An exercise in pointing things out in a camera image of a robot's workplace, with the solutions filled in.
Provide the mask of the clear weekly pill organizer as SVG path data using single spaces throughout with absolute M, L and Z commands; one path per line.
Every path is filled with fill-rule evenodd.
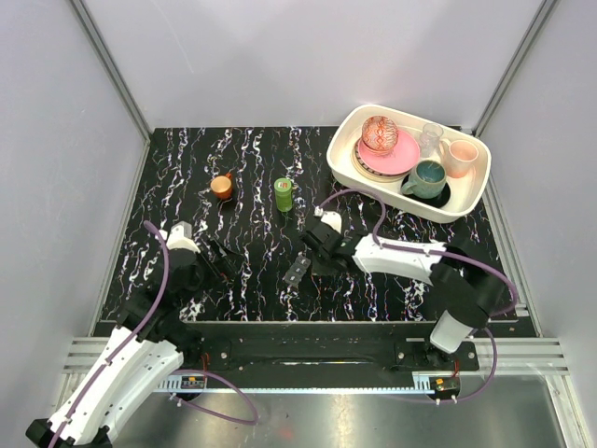
M 302 253 L 299 253 L 290 268 L 286 271 L 284 281 L 291 287 L 298 287 L 302 278 L 309 271 L 310 266 L 311 261 Z

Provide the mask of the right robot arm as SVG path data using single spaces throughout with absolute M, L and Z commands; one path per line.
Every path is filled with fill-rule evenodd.
M 408 243 L 363 231 L 343 235 L 322 220 L 303 232 L 301 240 L 324 274 L 358 270 L 428 285 L 443 310 L 423 347 L 423 358 L 439 371 L 455 361 L 465 338 L 489 323 L 507 290 L 503 273 L 470 258 L 455 242 Z

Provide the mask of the green pill bottle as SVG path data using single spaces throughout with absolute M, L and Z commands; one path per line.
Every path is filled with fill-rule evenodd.
M 293 208 L 293 182 L 286 177 L 280 177 L 275 180 L 274 196 L 276 208 L 282 212 L 289 212 Z

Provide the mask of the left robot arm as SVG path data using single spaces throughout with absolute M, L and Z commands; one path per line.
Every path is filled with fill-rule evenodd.
M 239 253 L 217 240 L 161 246 L 163 258 L 123 304 L 106 347 L 74 394 L 25 436 L 36 447 L 109 447 L 124 422 L 173 371 L 202 368 L 209 357 L 198 329 L 180 318 L 204 292 L 232 286 Z

